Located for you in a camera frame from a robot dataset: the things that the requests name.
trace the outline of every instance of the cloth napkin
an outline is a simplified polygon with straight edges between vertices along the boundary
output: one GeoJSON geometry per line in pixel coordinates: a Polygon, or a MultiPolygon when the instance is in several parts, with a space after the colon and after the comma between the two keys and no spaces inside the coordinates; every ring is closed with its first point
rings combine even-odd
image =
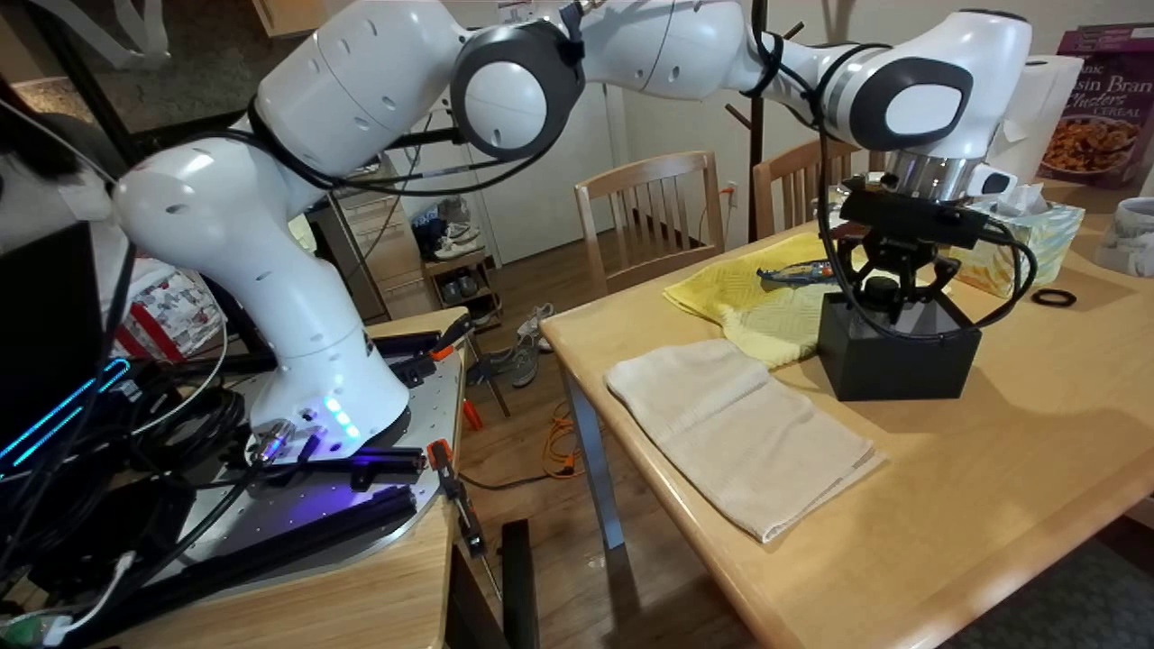
{"type": "Polygon", "coordinates": [[[803,258],[827,258],[816,230],[705,264],[686,281],[668,285],[663,295],[720,323],[720,336],[763,368],[784,368],[817,344],[823,295],[834,285],[763,293],[756,266],[774,271],[803,258]]]}
{"type": "Polygon", "coordinates": [[[607,386],[686,479],[762,543],[882,466],[868,438],[723,337],[621,360],[607,386]]]}

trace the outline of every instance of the beige cloth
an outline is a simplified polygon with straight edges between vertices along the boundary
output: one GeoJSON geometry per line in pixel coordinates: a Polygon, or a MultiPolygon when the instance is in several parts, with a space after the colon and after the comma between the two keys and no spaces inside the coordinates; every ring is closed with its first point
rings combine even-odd
{"type": "Polygon", "coordinates": [[[689,481],[762,543],[882,466],[868,438],[723,337],[621,360],[607,382],[689,481]]]}

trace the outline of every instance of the floor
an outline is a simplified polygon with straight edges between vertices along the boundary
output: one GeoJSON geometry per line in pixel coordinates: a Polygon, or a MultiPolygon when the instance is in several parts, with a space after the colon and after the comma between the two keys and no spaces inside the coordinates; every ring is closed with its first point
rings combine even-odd
{"type": "MultiPolygon", "coordinates": [[[[502,266],[494,281],[502,293],[502,329],[477,337],[483,354],[515,349],[515,329],[541,301],[567,308],[590,299],[582,245],[502,266]]],[[[541,645],[754,645],[696,550],[681,539],[609,434],[612,486],[632,538],[627,553],[643,587],[643,614],[612,620],[607,558],[582,466],[573,475],[537,479],[541,473],[567,473],[577,462],[577,445],[559,365],[552,354],[534,354],[534,360],[534,382],[515,388],[508,379],[499,379],[508,414],[502,414],[494,386],[469,386],[483,430],[465,432],[463,473],[487,486],[534,479],[505,491],[469,486],[469,498],[491,543],[499,543],[502,522],[530,517],[541,645]]],[[[1149,526],[1121,517],[1099,538],[1154,576],[1149,526]]]]}

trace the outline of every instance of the yellow cloth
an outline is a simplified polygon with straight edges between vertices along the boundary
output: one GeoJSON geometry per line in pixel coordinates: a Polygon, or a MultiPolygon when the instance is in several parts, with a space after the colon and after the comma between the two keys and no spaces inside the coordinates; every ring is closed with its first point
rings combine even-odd
{"type": "Polygon", "coordinates": [[[720,323],[723,337],[763,368],[784,368],[817,344],[823,295],[834,285],[763,293],[756,271],[803,258],[827,258],[816,230],[796,230],[745,254],[705,264],[692,276],[668,285],[663,295],[720,323]]]}

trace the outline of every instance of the shelf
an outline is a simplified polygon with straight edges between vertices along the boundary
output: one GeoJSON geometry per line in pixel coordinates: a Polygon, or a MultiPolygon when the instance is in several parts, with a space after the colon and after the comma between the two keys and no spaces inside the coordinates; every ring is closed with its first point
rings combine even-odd
{"type": "Polygon", "coordinates": [[[425,258],[425,273],[436,281],[445,273],[473,271],[473,266],[494,266],[494,254],[487,249],[473,249],[454,258],[425,258]]]}
{"type": "Polygon", "coordinates": [[[445,295],[446,306],[469,306],[469,301],[483,301],[494,299],[494,288],[477,288],[473,295],[445,295]]]}

